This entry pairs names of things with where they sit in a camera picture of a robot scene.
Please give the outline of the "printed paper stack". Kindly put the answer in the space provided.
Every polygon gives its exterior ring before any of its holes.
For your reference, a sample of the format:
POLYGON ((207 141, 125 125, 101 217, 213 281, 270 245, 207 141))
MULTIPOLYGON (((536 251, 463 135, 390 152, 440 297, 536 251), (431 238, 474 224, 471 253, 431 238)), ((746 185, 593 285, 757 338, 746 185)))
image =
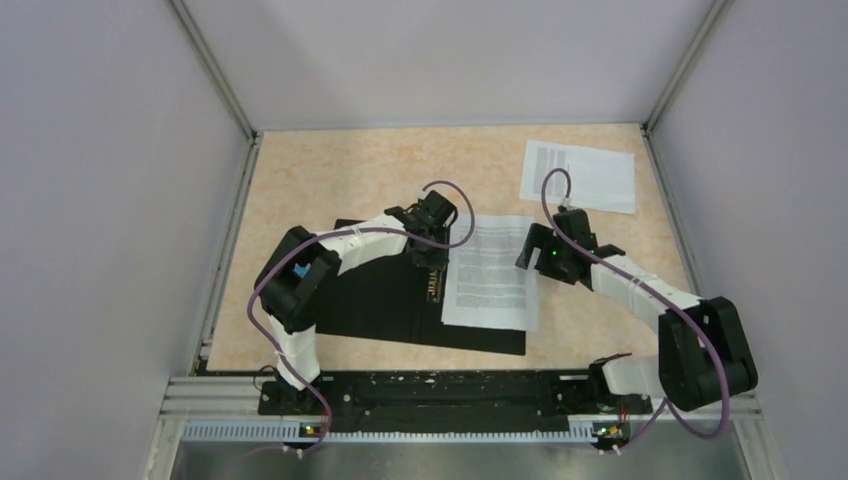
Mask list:
POLYGON ((459 215, 449 241, 442 323, 531 332, 539 325, 537 277, 516 266, 534 223, 531 216, 459 215))

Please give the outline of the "single printed paper sheet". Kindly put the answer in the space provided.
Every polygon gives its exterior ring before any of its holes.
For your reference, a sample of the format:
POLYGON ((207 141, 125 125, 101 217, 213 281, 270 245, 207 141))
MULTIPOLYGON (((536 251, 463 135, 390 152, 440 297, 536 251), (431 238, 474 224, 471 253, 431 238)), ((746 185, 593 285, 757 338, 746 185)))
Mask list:
POLYGON ((635 155, 538 140, 526 142, 519 198, 554 202, 567 196, 576 207, 636 212, 635 155))

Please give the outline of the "teal folder black inside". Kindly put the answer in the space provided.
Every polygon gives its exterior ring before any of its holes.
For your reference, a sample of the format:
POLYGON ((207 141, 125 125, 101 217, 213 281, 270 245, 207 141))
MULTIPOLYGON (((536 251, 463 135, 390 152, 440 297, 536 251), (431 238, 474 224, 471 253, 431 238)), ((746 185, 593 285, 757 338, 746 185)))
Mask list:
POLYGON ((442 322, 447 279, 400 254, 378 258, 329 280, 309 316, 320 334, 523 356, 526 334, 442 322))

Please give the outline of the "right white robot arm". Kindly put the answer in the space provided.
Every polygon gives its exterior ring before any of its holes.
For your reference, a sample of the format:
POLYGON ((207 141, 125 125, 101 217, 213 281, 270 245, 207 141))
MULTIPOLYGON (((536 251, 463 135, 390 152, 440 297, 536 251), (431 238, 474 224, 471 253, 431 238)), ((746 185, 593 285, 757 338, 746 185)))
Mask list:
POLYGON ((657 336, 654 356, 620 353, 594 361, 589 404, 612 412, 627 395, 668 399, 689 412, 754 390, 759 374, 738 310, 729 299, 680 290, 601 245, 587 213, 561 207, 554 224, 532 224, 517 267, 569 285, 581 284, 626 308, 657 336))

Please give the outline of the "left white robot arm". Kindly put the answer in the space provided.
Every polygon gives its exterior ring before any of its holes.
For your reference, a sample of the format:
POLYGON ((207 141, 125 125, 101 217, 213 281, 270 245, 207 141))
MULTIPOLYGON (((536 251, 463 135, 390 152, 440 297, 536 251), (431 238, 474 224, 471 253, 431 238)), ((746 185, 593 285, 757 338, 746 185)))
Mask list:
POLYGON ((307 310, 339 276, 374 260, 408 254, 415 266, 443 269, 449 244, 439 236, 457 219, 457 207, 430 185, 408 207, 390 207, 365 221, 323 233, 289 229, 260 271, 246 306, 248 319, 274 347, 283 401, 297 413, 319 404, 321 373, 317 321, 307 310))

